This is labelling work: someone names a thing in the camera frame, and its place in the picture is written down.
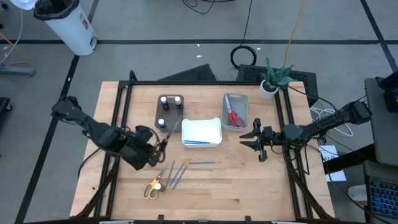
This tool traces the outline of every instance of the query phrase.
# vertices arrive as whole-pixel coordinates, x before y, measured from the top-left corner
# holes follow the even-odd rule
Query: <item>wooden table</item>
[[[305,91],[302,82],[290,85]],[[111,122],[117,86],[117,82],[103,82],[94,115],[97,121]],[[249,128],[245,133],[251,131],[254,118],[261,118],[262,127],[271,125],[274,131],[280,131],[275,99],[263,100],[257,91],[258,86],[134,85],[127,125],[132,129],[139,124],[146,125],[162,136],[154,127],[157,97],[160,94],[183,95],[184,118],[220,118],[223,95],[229,92],[243,93],[249,97]],[[292,90],[289,90],[289,95],[296,124],[312,122],[306,96]],[[124,100],[118,122],[123,111],[123,102]],[[159,214],[163,214],[166,220],[244,220],[246,215],[250,215],[252,220],[295,220],[288,174],[282,155],[273,153],[267,147],[268,159],[259,162],[258,152],[239,143],[238,136],[241,134],[243,133],[223,131],[223,141],[218,147],[187,149],[181,143],[181,134],[175,133],[167,146],[164,163],[156,167],[146,165],[142,170],[136,171],[122,161],[112,219],[156,220]],[[318,147],[316,141],[311,141],[310,145]],[[85,157],[95,149],[95,145],[88,141]],[[274,147],[274,150],[280,152],[282,148]],[[320,154],[310,148],[307,150],[310,166],[308,188],[326,212],[334,216]],[[222,163],[190,165],[174,191],[167,189],[156,200],[142,198],[143,188],[161,168],[175,160],[175,173],[186,157],[191,157],[192,161]],[[95,193],[94,188],[98,188],[103,159],[104,152],[101,151],[82,169],[71,215],[80,212]],[[302,216],[305,216],[301,194],[299,196]],[[107,201],[106,192],[102,214],[105,213]]]

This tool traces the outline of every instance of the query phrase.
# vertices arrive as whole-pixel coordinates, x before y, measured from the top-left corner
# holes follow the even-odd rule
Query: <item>wheel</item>
[[[7,111],[12,111],[12,105],[8,104],[7,107],[6,107],[6,110]]]

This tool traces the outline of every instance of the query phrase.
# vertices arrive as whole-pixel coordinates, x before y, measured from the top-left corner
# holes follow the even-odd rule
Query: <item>white trash can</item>
[[[37,0],[34,17],[49,25],[76,55],[93,53],[98,38],[79,0]]]

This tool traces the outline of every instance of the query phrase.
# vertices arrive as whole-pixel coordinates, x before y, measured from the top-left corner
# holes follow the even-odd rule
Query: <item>white cable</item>
[[[2,61],[0,62],[0,65],[2,65],[7,58],[10,56],[10,54],[12,53],[12,51],[14,50],[15,46],[18,44],[19,40],[21,39],[21,35],[22,35],[22,28],[24,27],[24,16],[23,16],[23,10],[21,9],[21,28],[19,29],[19,35],[18,35],[18,39],[17,41],[15,41],[14,45],[12,46],[11,50],[6,54],[6,56],[2,59]]]
[[[334,113],[336,113],[336,111],[334,111],[333,109],[324,109],[324,110],[323,110],[323,109],[320,109],[320,108],[316,108],[316,107],[314,107],[314,106],[311,107],[310,110],[318,115],[315,119],[312,119],[312,121],[321,119],[323,113],[328,113],[328,114],[334,114]],[[344,125],[347,127],[347,129],[348,129],[348,131],[349,131],[349,134],[343,132],[342,130],[340,130],[340,129],[338,129],[338,128],[335,128],[335,130],[338,131],[338,132],[340,132],[341,134],[344,134],[345,136],[353,137],[353,136],[354,136],[354,133],[352,132],[351,128],[349,128],[349,126],[348,126],[347,124],[344,124]]]

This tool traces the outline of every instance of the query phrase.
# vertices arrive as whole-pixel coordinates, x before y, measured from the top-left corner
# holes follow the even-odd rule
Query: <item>paper sheet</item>
[[[334,154],[337,154],[337,150],[336,150],[335,146],[319,146],[319,150],[321,151],[322,156],[323,156],[323,158],[326,161],[338,157],[337,155],[334,155]],[[341,182],[341,181],[346,181],[347,180],[343,170],[338,171],[338,172],[334,172],[334,173],[330,174],[330,176],[331,176],[331,179],[334,182]],[[328,182],[330,182],[329,175],[326,175],[326,180]]]

